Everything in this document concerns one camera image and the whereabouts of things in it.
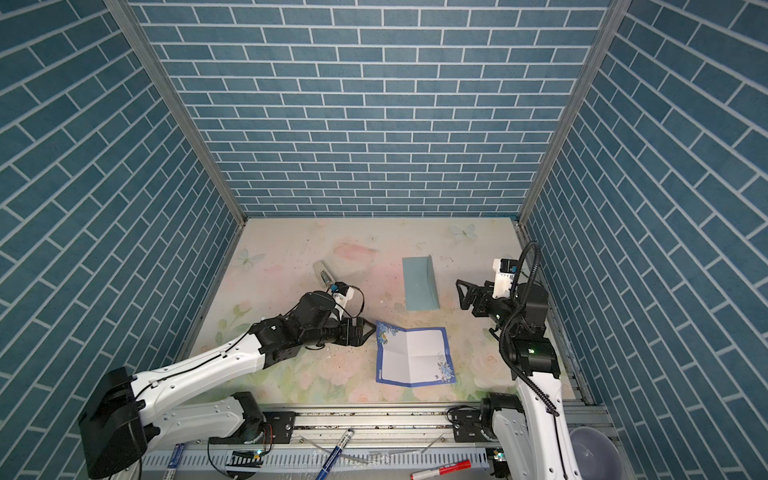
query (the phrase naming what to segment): brick wall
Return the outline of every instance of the brick wall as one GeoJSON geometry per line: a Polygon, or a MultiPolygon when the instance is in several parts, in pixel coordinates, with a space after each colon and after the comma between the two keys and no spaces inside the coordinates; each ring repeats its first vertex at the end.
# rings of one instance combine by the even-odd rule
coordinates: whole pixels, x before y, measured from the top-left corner
{"type": "Polygon", "coordinates": [[[517,213],[608,0],[258,3],[131,4],[250,216],[401,217],[517,213]]]}
{"type": "Polygon", "coordinates": [[[768,477],[767,25],[634,0],[531,217],[640,478],[768,477]]]}
{"type": "Polygon", "coordinates": [[[235,227],[101,0],[0,10],[0,478],[84,478],[84,401],[174,358],[235,227]]]}

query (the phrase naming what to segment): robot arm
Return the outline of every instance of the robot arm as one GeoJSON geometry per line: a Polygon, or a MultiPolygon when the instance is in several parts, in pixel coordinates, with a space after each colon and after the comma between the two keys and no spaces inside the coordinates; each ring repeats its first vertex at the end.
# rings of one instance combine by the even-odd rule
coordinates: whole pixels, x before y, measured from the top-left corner
{"type": "Polygon", "coordinates": [[[481,412],[484,429],[492,430],[502,444],[511,477],[568,480],[579,478],[578,468],[562,408],[557,353],[544,336],[548,293],[534,283],[538,257],[538,245],[531,242],[519,260],[494,261],[495,282],[477,286],[456,280],[456,289],[463,310],[472,306],[472,315],[495,322],[489,330],[517,382],[518,396],[489,394],[481,412]],[[518,285],[531,249],[531,274],[518,285]]]}
{"type": "Polygon", "coordinates": [[[129,376],[121,367],[102,377],[78,418],[88,475],[105,478],[148,450],[219,437],[248,443],[264,434],[264,415],[249,392],[220,402],[179,406],[227,380],[295,357],[303,346],[361,346],[376,331],[346,313],[354,287],[334,283],[305,293],[288,313],[254,323],[242,336],[173,365],[129,376]]]}

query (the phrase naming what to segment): floral tabletop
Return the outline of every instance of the floral tabletop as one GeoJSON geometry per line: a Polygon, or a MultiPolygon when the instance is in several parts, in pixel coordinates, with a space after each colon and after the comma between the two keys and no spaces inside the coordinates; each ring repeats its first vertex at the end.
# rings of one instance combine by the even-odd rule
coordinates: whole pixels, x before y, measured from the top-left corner
{"type": "MultiPolygon", "coordinates": [[[[231,380],[194,401],[238,391],[251,391],[263,404],[475,401],[488,391],[514,392],[498,342],[488,333],[490,319],[459,309],[455,281],[492,280],[493,259],[517,258],[520,252],[509,219],[249,220],[192,355],[285,313],[305,292],[320,290],[313,264],[322,260],[337,280],[362,289],[367,320],[402,328],[445,327],[456,382],[415,388],[377,383],[376,338],[371,338],[358,348],[302,349],[294,359],[231,380]],[[408,311],[402,258],[428,255],[441,308],[408,311]]],[[[350,300],[347,309],[356,312],[360,300],[350,300]]],[[[574,398],[567,382],[563,396],[574,398]]]]}

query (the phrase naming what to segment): gray bowl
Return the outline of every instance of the gray bowl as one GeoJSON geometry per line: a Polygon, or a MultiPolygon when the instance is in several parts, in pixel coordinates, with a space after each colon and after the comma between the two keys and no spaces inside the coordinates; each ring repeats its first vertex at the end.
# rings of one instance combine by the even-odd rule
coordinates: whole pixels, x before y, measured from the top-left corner
{"type": "Polygon", "coordinates": [[[579,474],[583,480],[621,480],[624,467],[616,445],[592,427],[571,430],[579,474]]]}

